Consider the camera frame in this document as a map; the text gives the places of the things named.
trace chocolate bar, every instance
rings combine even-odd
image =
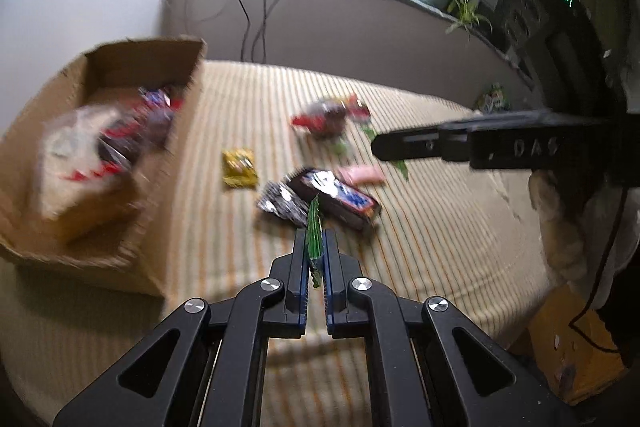
[[[306,203],[319,196],[320,210],[355,230],[369,229],[382,211],[372,196],[342,183],[331,171],[303,168],[290,174],[286,182]]]

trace yellow candy packet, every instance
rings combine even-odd
[[[229,187],[255,187],[258,174],[251,149],[231,149],[222,152],[222,181]]]

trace cardboard box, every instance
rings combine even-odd
[[[87,283],[164,295],[164,237],[146,241],[159,208],[171,198],[177,159],[201,91],[206,45],[198,39],[114,42],[80,55],[53,77],[22,110],[0,142],[0,255]],[[46,123],[82,105],[123,101],[139,87],[184,87],[184,103],[165,150],[145,153],[136,166],[142,210],[129,220],[98,227],[68,245],[38,229],[33,204],[36,162]],[[167,212],[164,218],[169,219]],[[164,233],[162,223],[154,227]]]

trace spider plant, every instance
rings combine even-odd
[[[469,33],[469,28],[479,26],[481,22],[486,22],[489,28],[491,28],[491,31],[494,31],[491,21],[484,15],[476,12],[476,10],[478,10],[479,0],[453,0],[453,2],[458,8],[458,13],[456,14],[458,20],[449,26],[446,31],[447,34],[450,34],[458,28],[464,28],[466,32]]]

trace plastic bag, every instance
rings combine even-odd
[[[126,118],[118,107],[94,105],[46,124],[36,173],[37,210],[61,242],[135,211],[131,169],[141,152],[125,154],[104,141]],[[139,146],[142,151],[142,138]]]
[[[299,229],[306,227],[309,206],[284,183],[267,182],[256,206],[263,212],[292,222]]]
[[[348,98],[327,98],[310,104],[304,113],[291,118],[291,125],[303,127],[317,138],[337,138],[344,133],[347,119],[368,124],[371,112],[356,94]]]

